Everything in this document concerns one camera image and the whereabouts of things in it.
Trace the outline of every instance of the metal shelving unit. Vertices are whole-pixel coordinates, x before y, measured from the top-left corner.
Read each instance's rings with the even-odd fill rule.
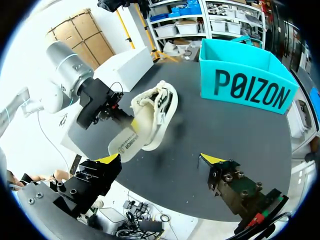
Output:
[[[156,21],[150,21],[150,18],[148,17],[147,25],[150,29],[150,33],[152,35],[152,38],[154,40],[155,46],[159,51],[162,51],[162,47],[166,44],[167,39],[172,39],[172,38],[180,38],[180,37],[206,37],[208,39],[212,39],[213,37],[218,37],[218,36],[229,36],[233,38],[239,38],[242,37],[241,34],[235,34],[231,32],[221,32],[221,31],[214,31],[211,28],[211,20],[230,20],[236,23],[242,22],[251,25],[255,31],[258,33],[262,33],[262,49],[265,49],[265,43],[266,43],[266,19],[265,19],[265,14],[261,9],[258,9],[253,6],[249,6],[243,3],[239,3],[236,1],[231,1],[231,0],[198,0],[201,8],[202,14],[197,14],[197,15],[182,15],[182,16],[177,16],[177,17],[168,17]],[[225,5],[230,5],[237,7],[239,9],[245,10],[245,11],[250,11],[252,14],[257,17],[262,24],[252,22],[247,19],[240,19],[236,17],[228,17],[228,16],[221,16],[221,15],[211,15],[208,13],[208,8],[207,8],[207,2],[211,3],[217,3],[217,4],[225,4]],[[151,0],[149,0],[149,7],[151,8],[151,15],[154,16],[156,15],[155,8],[158,7],[163,7],[163,6],[169,6],[169,5],[179,5],[179,4],[185,4],[186,0],[164,0],[161,2],[157,3],[152,3]],[[203,18],[203,26],[204,26],[204,32],[199,32],[197,34],[189,34],[189,35],[181,35],[181,34],[176,34],[174,36],[169,36],[169,37],[157,37],[157,34],[155,32],[155,28],[160,27],[160,23],[163,22],[168,22],[172,20],[177,20],[177,19],[190,19],[190,18]]]
[[[149,0],[149,3],[150,3],[149,7],[151,8],[151,11],[150,11],[151,16],[154,16],[156,14],[156,11],[154,8],[169,6],[169,5],[185,4],[186,2],[187,2],[187,0],[164,0],[161,2],[157,2],[157,3],[152,3],[151,0]],[[210,31],[209,31],[208,24],[207,24],[207,21],[205,18],[205,9],[203,6],[203,2],[201,0],[199,0],[199,4],[200,4],[202,14],[167,17],[164,19],[156,20],[156,21],[150,21],[150,18],[149,17],[147,18],[146,22],[147,22],[147,25],[150,29],[150,33],[152,35],[152,38],[154,40],[154,45],[159,51],[162,51],[161,46],[164,46],[166,44],[167,39],[169,40],[169,39],[180,38],[180,37],[206,37],[206,38],[209,37]],[[186,35],[176,34],[174,36],[168,36],[168,37],[158,37],[155,32],[155,28],[161,26],[160,23],[168,22],[168,21],[172,21],[172,20],[178,20],[178,19],[192,19],[192,18],[203,18],[204,32],[199,31],[197,34],[186,34]]]
[[[229,16],[222,16],[222,15],[212,15],[209,14],[208,12],[208,8],[207,8],[207,2],[210,3],[217,3],[217,4],[225,4],[225,5],[229,5],[229,6],[234,6],[234,7],[239,7],[242,10],[245,11],[250,11],[252,12],[257,19],[261,19],[262,24],[258,24],[252,21],[249,21],[247,19],[240,19],[237,17],[229,17]],[[262,33],[262,49],[265,49],[265,44],[266,44],[266,18],[265,18],[265,13],[261,10],[258,9],[256,7],[253,6],[249,6],[240,2],[236,2],[236,1],[230,1],[230,0],[202,0],[203,6],[204,6],[204,14],[205,14],[205,19],[207,21],[207,25],[210,31],[209,34],[209,38],[213,38],[214,36],[229,36],[229,37],[235,37],[235,38],[239,38],[242,37],[243,35],[241,34],[235,34],[235,33],[231,33],[231,32],[221,32],[221,31],[214,31],[211,27],[211,20],[231,20],[234,22],[242,22],[242,23],[247,23],[249,25],[251,25],[252,27],[256,28],[255,31],[256,32],[260,32]]]

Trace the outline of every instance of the shoe insole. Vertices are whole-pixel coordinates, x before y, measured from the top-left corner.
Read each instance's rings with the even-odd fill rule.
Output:
[[[154,121],[154,108],[152,105],[142,107],[132,121],[132,129],[123,129],[108,146],[109,154],[119,153],[121,162],[130,161],[146,144]]]

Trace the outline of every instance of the teal box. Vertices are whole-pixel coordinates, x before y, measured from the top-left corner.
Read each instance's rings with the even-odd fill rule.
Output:
[[[298,83],[270,52],[247,44],[203,39],[201,97],[284,114]]]

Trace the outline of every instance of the shoe sole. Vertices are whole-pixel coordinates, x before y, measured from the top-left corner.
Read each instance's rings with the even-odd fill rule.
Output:
[[[152,140],[152,142],[150,142],[148,145],[145,145],[142,149],[144,151],[152,151],[155,150],[157,147],[159,147],[159,145],[161,144],[167,127],[172,119],[172,117],[174,116],[177,107],[178,107],[178,94],[176,89],[170,84],[170,83],[165,83],[164,88],[168,89],[171,93],[172,93],[172,100],[171,100],[171,104],[169,107],[168,112],[165,115],[165,124],[162,124],[159,128],[159,130],[157,131],[157,133],[154,136],[154,139]]]

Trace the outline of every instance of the round table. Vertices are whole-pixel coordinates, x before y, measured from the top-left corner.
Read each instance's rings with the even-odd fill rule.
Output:
[[[233,159],[245,175],[262,182],[264,194],[273,188],[288,193],[291,138],[285,115],[200,97],[197,62],[155,64],[124,94],[120,108],[133,115],[131,99],[159,81],[171,83],[178,108],[159,148],[143,151],[122,165],[117,181],[136,194],[170,210],[216,221],[240,221],[222,199],[214,197],[197,169],[200,153]],[[87,131],[74,125],[69,136],[91,159],[105,157],[109,142],[120,132],[112,120]]]

